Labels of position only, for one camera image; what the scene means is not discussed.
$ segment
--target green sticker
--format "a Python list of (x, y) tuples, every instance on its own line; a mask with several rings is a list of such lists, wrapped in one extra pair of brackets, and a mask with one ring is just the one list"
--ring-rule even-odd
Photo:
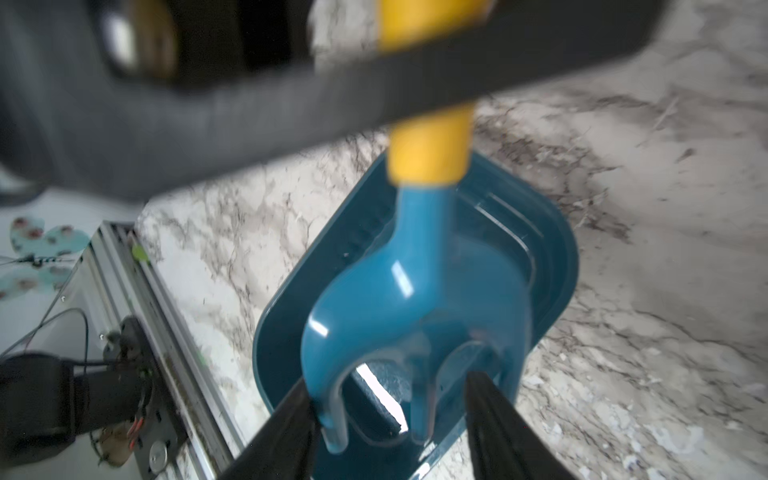
[(134, 260), (137, 262), (148, 262), (149, 256), (147, 255), (147, 252), (144, 251), (144, 247), (136, 243), (133, 248), (131, 248), (131, 254), (134, 256)]

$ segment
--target marble countertop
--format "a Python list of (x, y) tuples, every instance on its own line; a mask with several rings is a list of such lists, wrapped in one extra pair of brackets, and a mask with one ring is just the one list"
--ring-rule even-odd
[[(320, 66), (372, 3), (320, 1)], [(632, 61), (477, 109), (475, 148), (554, 200), (578, 288), (517, 408), (577, 476), (768, 478), (768, 5), (676, 2)], [(386, 147), (370, 131), (153, 199), (137, 228), (244, 439), (270, 297)], [(472, 478), (465, 436), (428, 474)]]

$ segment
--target blue plastic tray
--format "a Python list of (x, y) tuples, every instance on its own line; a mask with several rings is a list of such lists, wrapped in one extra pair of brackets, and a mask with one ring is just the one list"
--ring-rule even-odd
[[(314, 303), (336, 275), (392, 235), (397, 190), (387, 181), (382, 154), (333, 215), (264, 310), (253, 340), (253, 374), (267, 408), (301, 377), (301, 336)], [(578, 276), (578, 248), (568, 222), (546, 197), (484, 157), (473, 154), (458, 186), (456, 228), (509, 255), (528, 278), (534, 312), (532, 345), (560, 316)], [(452, 356), (455, 367), (492, 375), (495, 359), (472, 347)], [(369, 365), (379, 383), (409, 417), (409, 381), (396, 366)], [(462, 382), (440, 385), (434, 445), (410, 442), (399, 424), (358, 373), (343, 385), (349, 417), (349, 446), (331, 455), (318, 451), (316, 480), (400, 480), (426, 473), (465, 430)]]

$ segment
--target butterfly decoration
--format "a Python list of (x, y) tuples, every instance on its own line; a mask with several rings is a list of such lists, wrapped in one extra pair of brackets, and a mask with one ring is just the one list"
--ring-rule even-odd
[(68, 257), (83, 250), (90, 237), (71, 225), (59, 225), (45, 232), (37, 217), (19, 217), (11, 222), (11, 247), (18, 258), (0, 256), (0, 266), (14, 266), (0, 276), (0, 302), (37, 290), (59, 290), (72, 268)]

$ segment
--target yellow handle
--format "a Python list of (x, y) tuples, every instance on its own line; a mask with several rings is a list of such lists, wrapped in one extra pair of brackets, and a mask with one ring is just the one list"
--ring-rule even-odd
[[(488, 0), (379, 0), (381, 48), (397, 50), (445, 35), (485, 17)], [(464, 177), (475, 103), (399, 122), (389, 136), (389, 179), (395, 184), (443, 186)]]

